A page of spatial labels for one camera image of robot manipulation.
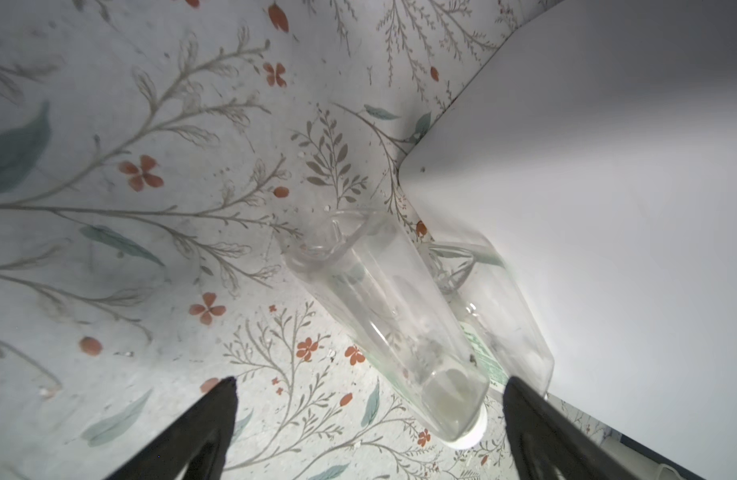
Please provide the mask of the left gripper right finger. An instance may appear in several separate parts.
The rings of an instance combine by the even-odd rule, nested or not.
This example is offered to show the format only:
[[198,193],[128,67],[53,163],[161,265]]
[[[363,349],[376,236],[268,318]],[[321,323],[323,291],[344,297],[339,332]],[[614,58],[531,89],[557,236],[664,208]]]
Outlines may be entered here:
[[506,432],[520,480],[635,480],[521,378],[504,392]]

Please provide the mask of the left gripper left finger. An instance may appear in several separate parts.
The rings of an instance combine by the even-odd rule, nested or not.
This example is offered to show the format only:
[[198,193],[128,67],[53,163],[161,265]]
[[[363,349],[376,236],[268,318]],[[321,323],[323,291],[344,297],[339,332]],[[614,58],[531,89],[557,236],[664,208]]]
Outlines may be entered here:
[[108,480],[221,478],[236,410],[236,379],[227,377]]

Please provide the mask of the clear bottle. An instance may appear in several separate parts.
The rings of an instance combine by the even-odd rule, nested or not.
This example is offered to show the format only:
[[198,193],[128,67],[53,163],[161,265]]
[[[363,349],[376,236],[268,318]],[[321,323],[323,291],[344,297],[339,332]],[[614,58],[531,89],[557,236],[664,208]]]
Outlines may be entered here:
[[418,252],[500,399],[518,377],[544,397],[555,358],[504,259],[486,243],[428,242]]
[[392,214],[326,212],[280,245],[292,274],[432,434],[456,450],[483,439],[488,377]]

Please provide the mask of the white waste bin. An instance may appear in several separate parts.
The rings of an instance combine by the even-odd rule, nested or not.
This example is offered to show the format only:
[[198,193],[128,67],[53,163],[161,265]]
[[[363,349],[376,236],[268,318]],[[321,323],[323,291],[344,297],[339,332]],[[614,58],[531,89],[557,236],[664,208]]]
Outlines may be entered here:
[[737,1],[564,1],[404,160],[430,232],[504,256],[552,394],[737,479]]

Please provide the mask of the floral patterned table mat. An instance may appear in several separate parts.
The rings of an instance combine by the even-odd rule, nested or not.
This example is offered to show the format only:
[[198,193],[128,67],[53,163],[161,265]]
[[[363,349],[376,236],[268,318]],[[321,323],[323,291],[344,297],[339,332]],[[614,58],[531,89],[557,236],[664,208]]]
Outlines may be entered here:
[[456,452],[280,257],[386,211],[548,1],[0,1],[0,479],[102,479],[238,379],[228,479],[513,479]]

